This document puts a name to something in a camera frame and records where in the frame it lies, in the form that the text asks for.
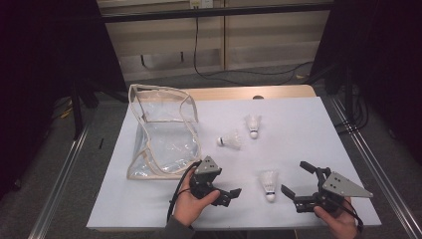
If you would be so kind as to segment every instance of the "human hand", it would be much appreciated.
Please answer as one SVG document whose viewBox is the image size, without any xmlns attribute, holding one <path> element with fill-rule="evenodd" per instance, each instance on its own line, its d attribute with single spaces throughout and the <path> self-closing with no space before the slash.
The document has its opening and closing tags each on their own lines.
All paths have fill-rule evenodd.
<svg viewBox="0 0 422 239">
<path fill-rule="evenodd" d="M 346 197 L 345 200 L 351 202 L 349 197 Z M 350 204 L 346 201 L 343 201 L 342 205 L 348 210 L 352 211 Z M 357 234 L 357 227 L 354 221 L 354 217 L 347 212 L 340 210 L 337 215 L 333 216 L 323 210 L 320 206 L 314 207 L 315 214 L 324 221 L 328 227 L 331 234 L 336 239 L 352 239 Z"/>
<path fill-rule="evenodd" d="M 195 168 L 190 169 L 182 182 L 173 215 L 185 226 L 190 226 L 199 217 L 202 210 L 220 196 L 219 190 L 214 190 L 201 199 L 192 195 L 188 189 L 190 188 L 189 180 L 194 171 Z"/>
</svg>

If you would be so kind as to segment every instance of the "clear plastic bag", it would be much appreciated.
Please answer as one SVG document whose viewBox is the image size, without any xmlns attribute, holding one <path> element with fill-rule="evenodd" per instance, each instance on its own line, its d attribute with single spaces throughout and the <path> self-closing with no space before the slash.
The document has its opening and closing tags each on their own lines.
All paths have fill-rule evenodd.
<svg viewBox="0 0 422 239">
<path fill-rule="evenodd" d="M 187 92 L 131 85 L 129 106 L 138 120 L 129 179 L 177 179 L 201 158 L 198 114 Z"/>
</svg>

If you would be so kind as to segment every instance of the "badminton shuttlecock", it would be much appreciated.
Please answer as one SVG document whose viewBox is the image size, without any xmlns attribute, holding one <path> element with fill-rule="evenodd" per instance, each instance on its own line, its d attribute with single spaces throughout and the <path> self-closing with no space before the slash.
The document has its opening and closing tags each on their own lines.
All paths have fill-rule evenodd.
<svg viewBox="0 0 422 239">
<path fill-rule="evenodd" d="M 240 149 L 242 141 L 240 140 L 237 130 L 233 130 L 225 135 L 217 138 L 219 146 L 228 146 L 235 149 Z"/>
<path fill-rule="evenodd" d="M 245 117 L 246 125 L 249 129 L 249 135 L 251 138 L 258 137 L 258 128 L 260 127 L 261 116 L 251 116 L 248 115 Z"/>
<path fill-rule="evenodd" d="M 279 174 L 273 170 L 263 171 L 260 174 L 260 181 L 266 192 L 265 197 L 269 202 L 273 202 L 274 199 L 276 199 L 276 186 L 278 177 Z"/>
</svg>

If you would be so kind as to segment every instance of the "gray carpet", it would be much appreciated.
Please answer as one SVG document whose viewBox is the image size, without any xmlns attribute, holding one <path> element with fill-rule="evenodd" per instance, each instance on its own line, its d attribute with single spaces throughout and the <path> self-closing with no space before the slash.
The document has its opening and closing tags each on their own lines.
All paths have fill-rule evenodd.
<svg viewBox="0 0 422 239">
<path fill-rule="evenodd" d="M 297 70 L 305 75 L 311 65 Z M 290 67 L 254 69 L 263 72 L 284 71 Z M 262 76 L 248 73 L 224 73 L 213 78 L 229 78 L 246 85 L 276 85 L 287 81 L 291 75 Z M 303 80 L 292 79 L 289 85 L 300 84 Z M 162 85 L 176 88 L 233 87 L 236 84 L 221 80 L 205 80 L 197 75 L 142 81 L 146 85 Z M 329 97 L 323 90 L 323 82 L 314 85 L 322 98 L 333 123 L 340 122 Z M 94 120 L 89 129 L 84 146 L 77 158 L 63 197 L 51 221 L 46 238 L 148 238 L 149 232 L 104 233 L 86 228 L 92 208 L 100 190 L 108 162 L 110 160 L 127 105 L 108 96 L 99 94 L 101 103 L 94 110 Z M 92 110 L 84 109 L 84 115 Z M 362 135 L 387 172 L 391 182 L 408 204 L 418 221 L 422 220 L 422 195 L 415 193 L 421 188 L 422 168 L 409 154 L 405 145 L 393 139 L 388 125 L 374 111 L 370 110 L 368 125 L 361 130 Z M 0 202 L 0 238 L 28 238 L 37 217 L 42 210 L 53 185 L 60 173 L 64 159 L 73 143 L 73 118 L 56 119 L 37 157 L 27 169 L 19 191 L 8 193 Z M 360 175 L 365 187 L 374 193 L 372 199 L 381 222 L 380 227 L 365 228 L 365 238 L 408 238 L 389 202 L 368 170 L 354 142 L 348 134 L 340 136 L 344 147 Z M 329 238 L 326 228 L 298 230 L 299 238 Z M 274 231 L 252 233 L 249 238 L 278 238 Z"/>
</svg>

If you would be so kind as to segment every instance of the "wire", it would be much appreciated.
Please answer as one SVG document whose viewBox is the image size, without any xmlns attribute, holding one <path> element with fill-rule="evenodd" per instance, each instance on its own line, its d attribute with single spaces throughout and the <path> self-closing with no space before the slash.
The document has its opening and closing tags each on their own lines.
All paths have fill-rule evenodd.
<svg viewBox="0 0 422 239">
<path fill-rule="evenodd" d="M 196 74 L 198 74 L 200 77 L 202 77 L 205 80 L 216 80 L 216 81 L 223 81 L 223 82 L 227 82 L 227 83 L 231 83 L 231 84 L 235 84 L 235 85 L 240 85 L 240 86 L 245 86 L 245 87 L 252 87 L 252 85 L 248 85 L 248 84 L 244 84 L 244 83 L 239 83 L 239 82 L 234 82 L 234 81 L 230 81 L 227 79 L 222 79 L 222 78 L 209 78 L 218 74 L 223 74 L 223 73 L 246 73 L 246 74 L 255 74 L 255 75 L 262 75 L 262 76 L 276 76 L 276 75 L 282 75 L 282 74 L 287 74 L 292 72 L 292 75 L 289 79 L 287 79 L 284 82 L 278 83 L 276 84 L 276 86 L 279 85 L 283 85 L 289 81 L 292 80 L 292 78 L 295 75 L 295 72 L 297 69 L 307 65 L 307 64 L 312 64 L 313 62 L 304 62 L 301 63 L 295 67 L 293 67 L 290 70 L 287 71 L 283 71 L 283 72 L 276 72 L 276 73 L 259 73 L 259 72 L 252 72 L 252 71 L 244 71 L 244 70 L 228 70 L 228 71 L 220 71 L 220 72 L 215 72 L 215 73 L 209 73 L 209 74 L 203 74 L 203 73 L 199 73 L 198 69 L 197 69 L 197 65 L 196 65 L 196 53 L 197 53 L 197 48 L 198 48 L 198 32 L 199 32 L 199 19 L 196 18 L 196 34 L 195 34 L 195 50 L 193 52 L 193 68 L 195 69 Z"/>
<path fill-rule="evenodd" d="M 366 127 L 369 122 L 369 107 L 365 98 L 361 95 L 361 93 L 356 93 L 353 95 L 356 97 L 353 109 L 353 119 L 346 119 L 334 125 L 334 127 L 339 127 L 348 124 L 350 128 L 338 131 L 338 134 L 351 133 L 361 130 Z"/>
<path fill-rule="evenodd" d="M 348 214 L 350 214 L 352 217 L 354 217 L 357 220 L 357 230 L 359 231 L 359 233 L 361 234 L 363 231 L 363 221 L 362 219 L 360 219 L 360 217 L 357 215 L 356 210 L 354 209 L 354 207 L 351 205 L 351 203 L 347 200 L 343 200 L 346 201 L 347 204 L 351 207 L 352 211 L 350 211 L 348 208 L 346 208 L 345 206 L 337 203 L 334 200 L 331 200 L 329 197 L 326 199 L 327 201 L 329 201 L 330 203 L 336 205 L 337 207 L 339 207 L 341 210 L 347 212 Z"/>
<path fill-rule="evenodd" d="M 168 211 L 167 211 L 167 222 L 168 220 L 170 220 L 170 216 L 173 213 L 173 209 L 174 209 L 174 205 L 176 204 L 177 198 L 179 196 L 180 193 L 182 193 L 183 191 L 186 191 L 187 189 L 180 191 L 180 186 L 182 185 L 183 180 L 185 179 L 187 173 L 190 171 L 190 169 L 192 169 L 192 167 L 194 166 L 198 166 L 199 164 L 201 164 L 202 160 L 193 162 L 183 173 L 182 177 L 180 178 L 179 184 L 177 184 L 176 190 L 174 191 L 173 197 L 170 200 L 170 206 L 168 207 Z"/>
</svg>

